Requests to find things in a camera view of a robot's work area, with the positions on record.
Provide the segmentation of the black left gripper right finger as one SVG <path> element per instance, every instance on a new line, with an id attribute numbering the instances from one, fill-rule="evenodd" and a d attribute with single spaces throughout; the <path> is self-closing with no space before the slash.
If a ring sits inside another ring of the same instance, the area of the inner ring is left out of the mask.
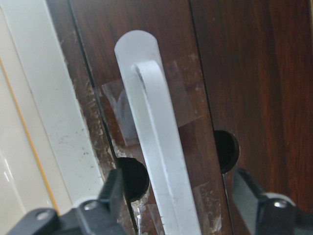
<path id="1" fill-rule="evenodd" d="M 244 169 L 234 173 L 232 198 L 251 235 L 311 235 L 313 215 L 287 196 L 265 192 Z"/>

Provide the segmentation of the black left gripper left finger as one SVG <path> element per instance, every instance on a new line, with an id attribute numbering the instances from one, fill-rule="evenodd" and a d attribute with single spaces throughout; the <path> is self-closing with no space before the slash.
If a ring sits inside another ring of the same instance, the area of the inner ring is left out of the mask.
<path id="1" fill-rule="evenodd" d="M 9 235 L 125 235 L 117 222 L 123 200 L 121 169 L 109 172 L 97 199 L 88 200 L 59 216 L 54 209 L 28 212 Z"/>

